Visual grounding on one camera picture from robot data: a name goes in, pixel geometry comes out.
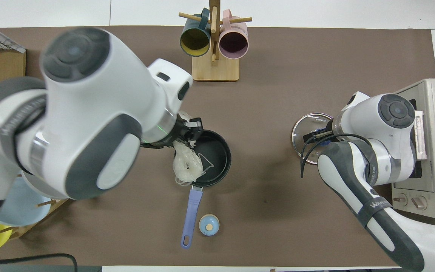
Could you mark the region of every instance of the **purple pan handle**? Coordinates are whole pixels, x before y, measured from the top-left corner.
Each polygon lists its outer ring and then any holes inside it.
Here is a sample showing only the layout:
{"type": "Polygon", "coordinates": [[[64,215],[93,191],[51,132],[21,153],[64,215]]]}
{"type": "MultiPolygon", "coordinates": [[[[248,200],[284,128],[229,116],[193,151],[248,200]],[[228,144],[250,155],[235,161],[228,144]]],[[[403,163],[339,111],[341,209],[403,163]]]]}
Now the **purple pan handle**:
{"type": "Polygon", "coordinates": [[[189,192],[188,210],[186,212],[186,220],[184,221],[184,229],[182,231],[181,247],[188,249],[192,242],[192,234],[196,225],[197,209],[201,202],[202,191],[191,189],[189,192]]]}

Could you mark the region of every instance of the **pink mug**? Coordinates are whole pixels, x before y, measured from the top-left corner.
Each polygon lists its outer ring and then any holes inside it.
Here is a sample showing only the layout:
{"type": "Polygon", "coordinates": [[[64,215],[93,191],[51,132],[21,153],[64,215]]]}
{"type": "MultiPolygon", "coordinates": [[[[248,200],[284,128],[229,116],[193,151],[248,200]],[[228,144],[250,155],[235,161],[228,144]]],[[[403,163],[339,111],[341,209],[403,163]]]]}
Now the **pink mug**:
{"type": "Polygon", "coordinates": [[[246,23],[231,24],[229,20],[240,19],[232,16],[231,11],[226,9],[222,19],[223,26],[219,35],[219,51],[228,59],[239,59],[248,50],[248,35],[246,23]]]}

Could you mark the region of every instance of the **brown table mat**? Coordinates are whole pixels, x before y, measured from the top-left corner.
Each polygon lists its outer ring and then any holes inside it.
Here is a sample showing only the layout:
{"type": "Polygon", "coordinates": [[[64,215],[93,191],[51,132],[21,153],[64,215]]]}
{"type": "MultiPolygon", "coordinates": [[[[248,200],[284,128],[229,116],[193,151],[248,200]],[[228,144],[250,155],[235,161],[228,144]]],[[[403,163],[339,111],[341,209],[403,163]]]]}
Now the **brown table mat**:
{"type": "MultiPolygon", "coordinates": [[[[104,29],[145,65],[160,57],[191,70],[181,26],[104,29]]],[[[1,29],[28,49],[27,75],[37,77],[42,48],[65,30],[1,29]]],[[[144,148],[116,189],[64,205],[3,246],[0,258],[64,252],[104,266],[394,266],[316,167],[300,179],[290,133],[307,113],[338,114],[356,91],[392,93],[434,78],[430,31],[249,28],[249,41],[239,81],[195,82],[181,108],[231,148],[231,170],[204,188],[198,212],[198,220],[219,218],[218,234],[197,229],[190,250],[180,248],[189,188],[174,182],[173,150],[144,148]]]]}

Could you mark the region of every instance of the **dark green mug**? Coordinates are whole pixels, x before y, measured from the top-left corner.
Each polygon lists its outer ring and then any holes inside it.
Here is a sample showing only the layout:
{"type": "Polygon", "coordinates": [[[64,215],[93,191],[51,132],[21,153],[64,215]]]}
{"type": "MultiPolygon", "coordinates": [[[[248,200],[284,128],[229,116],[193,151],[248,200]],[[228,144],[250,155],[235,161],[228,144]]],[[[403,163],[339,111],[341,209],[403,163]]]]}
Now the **dark green mug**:
{"type": "Polygon", "coordinates": [[[195,14],[201,21],[188,19],[180,38],[181,48],[191,57],[199,57],[207,53],[211,47],[211,25],[209,20],[209,9],[203,8],[201,14],[195,14]]]}

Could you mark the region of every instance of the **black cable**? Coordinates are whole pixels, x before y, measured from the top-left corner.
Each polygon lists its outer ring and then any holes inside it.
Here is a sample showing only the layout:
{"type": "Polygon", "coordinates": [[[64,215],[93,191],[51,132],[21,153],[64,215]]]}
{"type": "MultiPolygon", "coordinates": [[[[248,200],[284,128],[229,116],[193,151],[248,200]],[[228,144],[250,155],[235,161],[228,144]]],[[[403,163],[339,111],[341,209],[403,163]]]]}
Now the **black cable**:
{"type": "Polygon", "coordinates": [[[54,254],[36,255],[36,256],[29,256],[29,257],[22,257],[22,258],[14,258],[14,259],[3,259],[0,260],[0,264],[10,264],[10,263],[18,263],[18,262],[26,262],[26,261],[40,260],[46,258],[58,258],[58,257],[69,258],[73,263],[74,272],[78,272],[78,265],[76,264],[75,257],[66,253],[54,253],[54,254]]]}
{"type": "Polygon", "coordinates": [[[305,144],[303,145],[303,149],[302,149],[301,156],[300,156],[300,177],[301,177],[301,178],[303,178],[302,165],[304,165],[304,163],[303,163],[303,155],[304,155],[304,153],[305,153],[305,148],[306,148],[307,145],[308,145],[312,140],[314,140],[314,139],[316,139],[316,135],[313,135],[313,136],[309,137],[309,138],[307,139],[307,141],[305,142],[305,144]]]}
{"type": "Polygon", "coordinates": [[[19,160],[19,157],[18,157],[18,151],[17,151],[17,143],[16,143],[16,137],[19,135],[19,134],[21,134],[21,133],[23,133],[24,131],[26,131],[27,129],[29,129],[33,124],[35,124],[36,122],[38,122],[39,120],[40,120],[40,118],[41,117],[43,117],[43,116],[45,116],[45,113],[46,113],[46,108],[44,107],[44,108],[42,108],[42,109],[39,109],[40,111],[39,112],[37,112],[37,111],[35,111],[34,113],[36,113],[36,114],[34,114],[34,116],[32,117],[32,116],[29,116],[29,117],[27,117],[26,119],[29,119],[30,121],[29,122],[22,122],[15,130],[14,130],[14,134],[12,135],[12,139],[11,139],[11,141],[12,141],[12,148],[13,148],[13,153],[14,153],[14,160],[15,160],[15,162],[17,163],[17,165],[19,166],[19,168],[21,169],[21,170],[23,170],[23,172],[25,172],[25,173],[27,173],[27,174],[30,174],[30,175],[32,175],[32,173],[31,172],[29,172],[24,166],[23,166],[23,164],[21,163],[21,161],[19,160]]]}
{"type": "Polygon", "coordinates": [[[309,157],[309,155],[312,153],[312,151],[321,143],[323,143],[324,141],[330,140],[332,138],[336,138],[336,137],[342,137],[342,136],[349,136],[349,137],[355,137],[355,138],[359,138],[362,141],[366,142],[369,146],[372,146],[372,144],[369,142],[369,140],[367,140],[366,138],[360,136],[360,135],[356,135],[356,134],[350,134],[350,133],[342,133],[342,134],[334,134],[334,135],[330,135],[327,136],[325,138],[322,138],[320,141],[318,141],[307,153],[307,155],[305,157],[303,157],[303,153],[302,153],[302,159],[300,160],[300,177],[303,178],[303,172],[304,172],[304,168],[305,168],[305,163],[307,161],[307,158],[309,157]]]}

